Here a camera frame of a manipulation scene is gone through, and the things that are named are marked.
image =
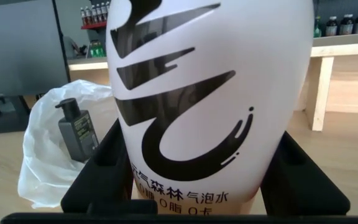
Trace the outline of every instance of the black bottle cap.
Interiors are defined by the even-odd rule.
[[[62,100],[55,108],[63,109],[67,121],[73,121],[75,118],[81,116],[81,111],[75,98]]]

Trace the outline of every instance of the red shelf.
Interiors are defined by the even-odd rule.
[[[99,28],[106,27],[106,25],[107,25],[107,22],[100,22],[97,24],[82,26],[81,29],[99,29]]]

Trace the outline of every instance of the green bottle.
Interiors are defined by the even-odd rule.
[[[313,37],[321,37],[321,29],[320,29],[320,17],[317,16],[316,20],[314,21],[314,32],[313,32]]]
[[[106,56],[106,53],[104,52],[102,43],[100,43],[100,42],[99,42],[99,47],[100,47],[100,52],[101,52],[101,56],[100,56],[100,57],[105,57],[105,56]]]
[[[100,51],[100,42],[95,43],[94,50],[96,52],[96,57],[102,57],[102,52]]]
[[[89,48],[90,48],[90,52],[91,52],[91,56],[94,58],[94,57],[97,57],[96,56],[96,49],[95,49],[95,43],[91,43],[90,45],[89,45]]]

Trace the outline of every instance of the black plastic holder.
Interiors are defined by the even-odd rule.
[[[285,132],[261,185],[267,215],[157,215],[131,200],[133,176],[118,120],[61,201],[64,213],[13,213],[1,223],[358,223],[347,197]]]

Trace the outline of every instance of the white bottle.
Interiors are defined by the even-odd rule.
[[[104,2],[101,3],[100,8],[102,10],[103,21],[107,21],[107,7],[104,5]]]
[[[94,7],[94,5],[92,5],[92,21],[93,23],[97,24],[98,21],[98,12],[96,11],[96,8]]]
[[[92,20],[92,12],[91,10],[89,9],[88,6],[85,7],[85,16],[86,16],[86,23],[89,25],[89,24],[92,24],[93,23],[93,20]]]
[[[82,24],[85,26],[88,24],[88,21],[86,20],[86,14],[83,8],[80,9],[81,12],[81,19],[82,19]]]
[[[99,4],[96,5],[96,13],[98,15],[98,22],[103,22],[102,10]]]
[[[248,212],[305,80],[313,2],[134,2],[112,2],[106,48],[141,197],[158,213]]]

